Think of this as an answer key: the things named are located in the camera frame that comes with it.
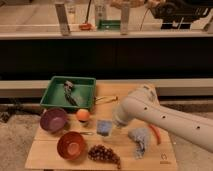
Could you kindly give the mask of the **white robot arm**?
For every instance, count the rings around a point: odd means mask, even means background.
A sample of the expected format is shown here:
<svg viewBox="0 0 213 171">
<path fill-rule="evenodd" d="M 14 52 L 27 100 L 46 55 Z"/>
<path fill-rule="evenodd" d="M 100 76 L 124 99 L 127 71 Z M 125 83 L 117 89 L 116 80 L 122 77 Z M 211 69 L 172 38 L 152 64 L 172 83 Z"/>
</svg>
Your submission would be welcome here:
<svg viewBox="0 0 213 171">
<path fill-rule="evenodd" d="M 127 126 L 133 119 L 156 125 L 213 153 L 213 120 L 160 105 L 150 85 L 130 92 L 114 110 L 113 123 L 117 127 Z"/>
</svg>

